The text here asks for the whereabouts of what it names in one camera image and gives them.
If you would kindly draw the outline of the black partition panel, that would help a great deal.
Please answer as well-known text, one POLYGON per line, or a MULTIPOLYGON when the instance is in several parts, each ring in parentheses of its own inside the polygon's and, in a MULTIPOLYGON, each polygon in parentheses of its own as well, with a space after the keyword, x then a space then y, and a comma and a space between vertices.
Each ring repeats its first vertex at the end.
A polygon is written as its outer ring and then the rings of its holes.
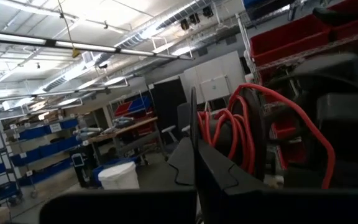
POLYGON ((155 114, 158 117, 158 130, 165 149, 172 152, 181 139, 178 130, 177 107, 187 102, 180 78, 176 77, 166 82, 154 83, 152 96, 155 114))

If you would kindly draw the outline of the cluttered wooden workbench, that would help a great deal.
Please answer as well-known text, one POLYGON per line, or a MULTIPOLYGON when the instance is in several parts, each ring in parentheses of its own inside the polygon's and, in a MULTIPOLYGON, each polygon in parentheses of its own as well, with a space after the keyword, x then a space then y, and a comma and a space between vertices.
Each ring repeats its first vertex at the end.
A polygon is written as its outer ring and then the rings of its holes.
POLYGON ((149 151, 148 149, 144 149, 144 145, 146 143, 150 142, 151 140, 156 139, 158 141, 157 148, 159 149, 159 152, 162 154, 163 158, 165 160, 167 160, 168 154, 167 154, 167 152, 165 150, 165 146, 162 142, 160 131, 158 130, 157 120, 158 120, 157 117, 144 119, 142 121, 136 122, 135 124, 133 124, 131 126, 127 126, 125 128, 115 130, 111 133, 100 134, 98 136, 95 136, 95 137, 92 137, 92 138, 89 138, 89 139, 83 141, 83 146, 92 145, 94 150, 96 151, 96 158, 99 159, 100 151, 99 151, 98 146, 94 146, 94 144, 96 142, 101 142, 106 139, 112 139, 113 143, 114 143, 114 148, 116 149, 116 155, 118 158, 124 158, 125 153, 127 153, 128 151, 134 150, 134 149, 139 150, 139 152, 135 154, 135 157, 141 157, 142 155, 146 154, 149 151), (154 131, 152 131, 151 133, 148 133, 145 136, 142 136, 142 137, 136 139, 135 141, 132 141, 129 144, 125 144, 123 146, 120 145, 119 135, 124 134, 129 131, 136 131, 137 128, 139 128, 143 125, 146 125, 146 124, 150 124, 150 123, 153 124, 154 131))

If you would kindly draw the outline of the white waste bin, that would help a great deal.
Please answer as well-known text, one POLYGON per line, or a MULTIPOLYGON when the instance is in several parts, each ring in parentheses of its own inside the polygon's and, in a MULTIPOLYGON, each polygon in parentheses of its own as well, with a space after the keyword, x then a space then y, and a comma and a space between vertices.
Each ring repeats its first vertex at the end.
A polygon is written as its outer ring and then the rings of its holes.
POLYGON ((104 190, 139 189, 135 162, 109 167, 98 174, 104 190))

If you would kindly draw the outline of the shelf rack with blue bins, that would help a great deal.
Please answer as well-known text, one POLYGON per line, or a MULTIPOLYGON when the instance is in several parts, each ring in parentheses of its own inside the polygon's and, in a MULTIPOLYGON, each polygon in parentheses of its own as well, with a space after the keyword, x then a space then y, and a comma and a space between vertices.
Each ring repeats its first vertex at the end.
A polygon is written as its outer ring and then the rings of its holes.
POLYGON ((81 144, 71 133, 78 125, 71 118, 12 132, 10 159, 21 174, 20 186, 34 186, 71 167, 69 150, 81 144))

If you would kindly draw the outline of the shelf with red blue bins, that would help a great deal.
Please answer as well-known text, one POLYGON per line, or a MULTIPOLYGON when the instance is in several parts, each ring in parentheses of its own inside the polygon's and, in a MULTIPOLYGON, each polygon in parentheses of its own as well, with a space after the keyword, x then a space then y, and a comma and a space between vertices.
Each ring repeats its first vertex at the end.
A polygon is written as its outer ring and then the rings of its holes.
POLYGON ((149 96, 140 96, 134 100, 119 105, 114 112, 115 117, 129 116, 138 112, 152 112, 152 102, 149 96))

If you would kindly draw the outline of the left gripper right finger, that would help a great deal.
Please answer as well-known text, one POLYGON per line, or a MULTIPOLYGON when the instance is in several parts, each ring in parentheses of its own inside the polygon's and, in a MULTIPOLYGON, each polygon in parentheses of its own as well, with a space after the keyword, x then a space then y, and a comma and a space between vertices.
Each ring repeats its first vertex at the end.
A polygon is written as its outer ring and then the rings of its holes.
POLYGON ((204 141, 196 149, 196 188, 204 224, 261 224, 268 187, 204 141))

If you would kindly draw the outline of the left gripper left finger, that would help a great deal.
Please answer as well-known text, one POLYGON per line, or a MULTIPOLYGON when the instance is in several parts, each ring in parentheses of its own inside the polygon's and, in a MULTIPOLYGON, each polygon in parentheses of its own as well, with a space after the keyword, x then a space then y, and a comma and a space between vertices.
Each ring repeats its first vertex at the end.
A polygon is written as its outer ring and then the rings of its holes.
POLYGON ((195 158, 192 141, 183 138, 167 162, 158 165, 157 190, 195 190, 195 158))

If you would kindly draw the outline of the long ceiling light bar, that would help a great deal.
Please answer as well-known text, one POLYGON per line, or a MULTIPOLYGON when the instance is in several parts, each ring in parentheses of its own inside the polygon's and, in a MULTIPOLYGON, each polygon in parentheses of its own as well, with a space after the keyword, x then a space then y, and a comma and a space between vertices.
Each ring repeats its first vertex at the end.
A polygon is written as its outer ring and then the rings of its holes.
POLYGON ((107 47, 102 45, 84 44, 78 42, 61 41, 57 39, 48 39, 44 37, 30 37, 26 35, 18 35, 7 32, 0 32, 0 43, 28 45, 35 47, 46 47, 54 49, 77 49, 90 52, 102 52, 107 54, 133 55, 142 57, 169 58, 178 60, 194 60, 193 57, 185 55, 168 55, 161 53, 153 53, 141 50, 122 49, 117 47, 107 47))

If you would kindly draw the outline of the black stand with tablet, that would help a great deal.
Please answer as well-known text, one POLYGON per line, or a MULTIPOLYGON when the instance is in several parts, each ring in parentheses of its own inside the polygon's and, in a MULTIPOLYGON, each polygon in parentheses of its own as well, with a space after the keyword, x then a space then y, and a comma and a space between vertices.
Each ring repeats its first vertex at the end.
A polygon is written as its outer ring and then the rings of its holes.
POLYGON ((93 170, 97 168, 97 160, 91 146, 77 146, 69 151, 72 166, 82 188, 95 188, 93 170))

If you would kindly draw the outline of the silver ceiling air duct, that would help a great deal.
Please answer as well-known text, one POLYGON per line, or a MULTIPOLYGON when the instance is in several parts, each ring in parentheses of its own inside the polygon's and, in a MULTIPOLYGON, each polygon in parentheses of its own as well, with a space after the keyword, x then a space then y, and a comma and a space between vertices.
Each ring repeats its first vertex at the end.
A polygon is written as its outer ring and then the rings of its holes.
MULTIPOLYGON (((203 8, 210 6, 213 1, 214 0, 190 0, 186 3, 179 3, 131 30, 120 42, 115 44, 114 47, 119 49, 133 49, 139 44, 161 33, 172 24, 181 21, 192 14, 200 12, 203 8)), ((58 77, 44 85, 42 90, 48 92, 57 86, 84 74, 90 67, 104 65, 112 56, 112 53, 100 53, 90 62, 86 62, 84 59, 80 60, 80 62, 75 62, 59 71, 58 77)))

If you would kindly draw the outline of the white cabinet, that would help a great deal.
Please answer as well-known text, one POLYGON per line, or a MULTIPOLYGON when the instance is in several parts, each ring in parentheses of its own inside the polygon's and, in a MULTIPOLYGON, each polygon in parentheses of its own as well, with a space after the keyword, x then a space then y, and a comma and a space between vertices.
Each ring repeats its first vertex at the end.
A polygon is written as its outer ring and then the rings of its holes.
POLYGON ((185 70, 180 79, 190 101, 191 89, 195 87, 197 103, 229 96, 245 82, 239 54, 233 51, 185 70))

